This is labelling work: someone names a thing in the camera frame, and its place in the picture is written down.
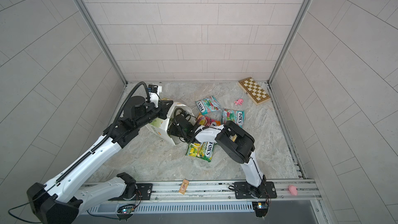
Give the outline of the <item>yellow green candy bag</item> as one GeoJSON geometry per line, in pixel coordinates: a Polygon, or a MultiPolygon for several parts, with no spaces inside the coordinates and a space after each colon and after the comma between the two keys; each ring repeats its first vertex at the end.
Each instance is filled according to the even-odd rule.
{"type": "Polygon", "coordinates": [[[186,155],[211,162],[214,144],[213,142],[192,143],[188,146],[186,155]]]}

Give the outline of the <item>teal Fox's mint candy bag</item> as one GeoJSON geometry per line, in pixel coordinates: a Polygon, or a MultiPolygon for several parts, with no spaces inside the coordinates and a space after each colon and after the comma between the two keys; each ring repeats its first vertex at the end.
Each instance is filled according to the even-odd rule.
{"type": "Polygon", "coordinates": [[[202,115],[222,110],[221,105],[214,96],[206,97],[195,102],[202,115]]]}

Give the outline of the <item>illustrated white paper bag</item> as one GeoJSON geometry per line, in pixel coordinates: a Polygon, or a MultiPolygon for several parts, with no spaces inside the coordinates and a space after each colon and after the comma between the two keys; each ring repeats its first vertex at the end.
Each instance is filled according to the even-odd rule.
{"type": "Polygon", "coordinates": [[[173,136],[168,134],[168,130],[171,127],[174,119],[174,113],[176,112],[177,108],[182,108],[184,111],[187,111],[188,114],[192,115],[192,117],[188,120],[191,124],[195,123],[196,118],[193,116],[192,109],[182,103],[174,102],[171,105],[171,108],[168,111],[167,118],[165,120],[157,118],[153,122],[145,125],[145,127],[162,141],[168,142],[171,145],[178,145],[182,143],[182,141],[177,136],[173,136]]]}

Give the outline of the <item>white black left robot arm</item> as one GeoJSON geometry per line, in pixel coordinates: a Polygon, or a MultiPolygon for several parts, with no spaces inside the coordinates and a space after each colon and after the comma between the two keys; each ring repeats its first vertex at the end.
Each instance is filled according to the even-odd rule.
{"type": "Polygon", "coordinates": [[[93,146],[60,174],[27,190],[31,210],[41,223],[71,224],[81,213],[104,201],[139,199],[136,181],[127,173],[89,189],[80,188],[102,164],[138,136],[142,127],[157,118],[167,119],[174,102],[151,96],[152,87],[138,83],[93,146]]]}

